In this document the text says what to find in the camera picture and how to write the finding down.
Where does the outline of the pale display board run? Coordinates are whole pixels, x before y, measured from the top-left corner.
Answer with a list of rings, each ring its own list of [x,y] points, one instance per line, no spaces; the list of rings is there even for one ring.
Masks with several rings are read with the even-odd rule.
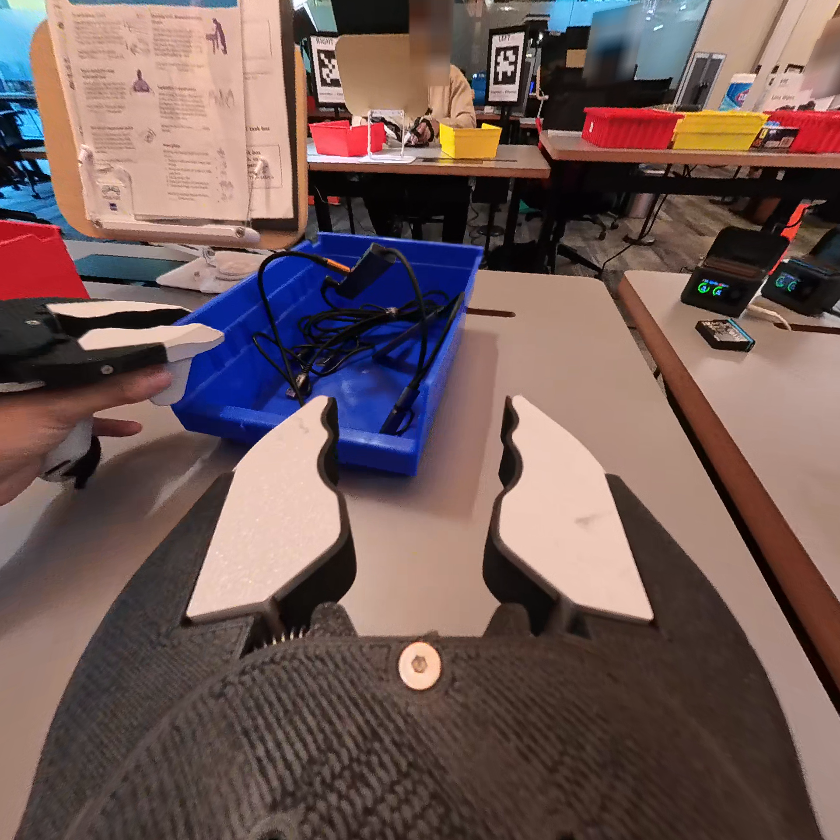
[[[396,111],[415,119],[426,113],[427,76],[408,34],[342,35],[335,57],[345,105],[354,117]]]

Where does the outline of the black white marker sign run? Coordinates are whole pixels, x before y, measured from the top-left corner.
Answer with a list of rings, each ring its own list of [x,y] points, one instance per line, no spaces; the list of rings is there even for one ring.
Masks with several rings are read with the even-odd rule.
[[[489,32],[486,67],[486,102],[489,107],[511,106],[519,100],[527,29],[493,28]]]
[[[338,39],[319,31],[308,38],[314,97],[321,108],[339,109],[345,104],[335,51]]]

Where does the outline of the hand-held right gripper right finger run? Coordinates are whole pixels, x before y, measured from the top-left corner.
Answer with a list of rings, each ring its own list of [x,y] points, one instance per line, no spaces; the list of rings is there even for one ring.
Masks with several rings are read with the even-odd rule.
[[[568,430],[522,395],[500,431],[500,495],[482,575],[500,604],[530,624],[597,616],[649,624],[648,599],[604,468]]]

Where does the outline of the black braided cable angled plug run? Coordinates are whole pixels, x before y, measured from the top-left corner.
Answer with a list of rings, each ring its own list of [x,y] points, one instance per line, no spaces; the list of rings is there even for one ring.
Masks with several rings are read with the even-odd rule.
[[[329,302],[326,309],[302,317],[298,322],[302,342],[287,352],[291,371],[295,376],[288,387],[288,396],[293,397],[297,393],[308,396],[316,380],[337,374],[362,355],[368,355],[376,361],[372,355],[378,346],[456,297],[449,297],[441,290],[434,290],[424,296],[423,304],[409,301],[399,307],[383,307],[372,303],[365,303],[359,307],[340,307]],[[446,335],[444,330],[448,316],[444,315],[434,321],[423,337],[418,334],[415,339],[402,344],[419,342],[416,370],[411,380],[412,387],[418,387],[430,372],[455,318],[456,316]],[[392,352],[384,360],[377,362],[388,361]]]

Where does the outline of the blue plastic bin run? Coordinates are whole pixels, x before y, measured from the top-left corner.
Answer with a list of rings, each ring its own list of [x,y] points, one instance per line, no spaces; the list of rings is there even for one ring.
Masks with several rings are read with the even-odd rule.
[[[395,251],[394,266],[356,299],[341,297],[336,286],[373,243]],[[270,261],[262,276],[264,295],[258,277],[251,276],[180,321],[219,330],[225,340],[193,360],[185,394],[174,405],[176,416],[190,431],[254,445],[296,412],[300,399],[331,397],[338,406],[342,465],[414,476],[444,400],[482,249],[321,234],[297,252],[307,257]],[[464,292],[465,301],[418,387],[411,386],[419,355],[419,342],[412,341],[383,363],[362,355],[337,374],[316,380],[308,396],[288,396],[295,376],[287,352],[302,342],[302,317],[326,309],[329,302],[340,307],[422,305],[435,290],[449,297]]]

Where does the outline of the red plastic bin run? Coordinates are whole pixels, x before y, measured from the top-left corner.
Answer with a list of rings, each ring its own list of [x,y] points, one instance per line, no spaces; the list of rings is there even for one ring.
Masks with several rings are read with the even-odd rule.
[[[1,301],[88,299],[60,229],[51,224],[1,222]]]

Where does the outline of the yellow ribbed tray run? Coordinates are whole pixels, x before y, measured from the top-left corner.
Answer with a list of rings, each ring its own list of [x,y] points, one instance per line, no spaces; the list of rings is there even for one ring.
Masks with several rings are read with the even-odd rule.
[[[748,151],[767,121],[763,112],[687,112],[675,125],[675,151]]]

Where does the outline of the white document stand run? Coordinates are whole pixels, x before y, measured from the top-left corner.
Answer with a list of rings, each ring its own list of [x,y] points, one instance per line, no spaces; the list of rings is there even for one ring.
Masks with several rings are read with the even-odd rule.
[[[94,220],[91,225],[99,238],[163,243],[193,256],[159,276],[155,284],[160,287],[219,293],[253,275],[267,254],[260,247],[260,233],[248,224],[117,217]]]

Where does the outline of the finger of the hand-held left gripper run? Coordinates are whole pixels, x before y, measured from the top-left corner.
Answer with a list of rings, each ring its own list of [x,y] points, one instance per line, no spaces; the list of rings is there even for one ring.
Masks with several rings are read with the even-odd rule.
[[[46,310],[62,330],[171,327],[190,315],[189,310],[170,304],[92,299],[49,302]]]
[[[127,360],[133,353],[145,353],[150,364],[163,364],[171,375],[171,383],[152,403],[171,406],[179,402],[186,391],[193,359],[222,344],[224,334],[201,323],[168,325],[147,329],[94,329],[79,338],[80,347],[87,352],[118,351]]]

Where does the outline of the clear acrylic stand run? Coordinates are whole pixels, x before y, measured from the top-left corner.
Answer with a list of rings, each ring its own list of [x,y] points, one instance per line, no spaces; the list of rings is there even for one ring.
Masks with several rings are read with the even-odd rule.
[[[365,124],[368,160],[409,161],[409,138],[414,136],[419,118],[411,118],[404,110],[371,109],[365,115]]]

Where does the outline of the black label printer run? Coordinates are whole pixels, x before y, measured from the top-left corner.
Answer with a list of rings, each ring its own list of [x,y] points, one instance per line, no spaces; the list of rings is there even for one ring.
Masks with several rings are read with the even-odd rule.
[[[781,234],[723,228],[692,271],[680,301],[725,317],[740,317],[789,245],[789,239]]]
[[[834,312],[839,301],[839,227],[825,233],[807,254],[782,259],[760,294],[803,316]]]

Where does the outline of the small black box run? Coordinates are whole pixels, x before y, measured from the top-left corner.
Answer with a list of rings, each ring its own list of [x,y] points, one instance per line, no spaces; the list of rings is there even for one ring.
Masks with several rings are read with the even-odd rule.
[[[714,350],[748,353],[755,346],[754,338],[735,320],[699,320],[695,330]]]

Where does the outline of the red ribbed tray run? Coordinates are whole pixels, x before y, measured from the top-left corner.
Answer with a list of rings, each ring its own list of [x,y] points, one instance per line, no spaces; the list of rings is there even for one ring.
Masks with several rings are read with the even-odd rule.
[[[793,154],[839,153],[839,111],[785,109],[766,114],[782,128],[797,130],[790,147]]]
[[[581,137],[601,149],[663,151],[683,118],[656,108],[587,107]]]

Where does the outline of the small red bin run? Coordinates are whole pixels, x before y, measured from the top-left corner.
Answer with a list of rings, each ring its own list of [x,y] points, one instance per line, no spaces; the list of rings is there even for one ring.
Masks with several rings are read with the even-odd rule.
[[[321,156],[361,158],[381,152],[386,142],[385,126],[380,122],[356,126],[347,120],[310,122],[309,131]]]

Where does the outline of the white wipes box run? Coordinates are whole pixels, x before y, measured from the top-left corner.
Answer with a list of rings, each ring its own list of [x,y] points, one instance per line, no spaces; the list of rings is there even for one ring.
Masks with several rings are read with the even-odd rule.
[[[804,72],[777,72],[769,76],[756,109],[763,112],[780,110],[825,111],[832,100],[812,95],[813,79]]]

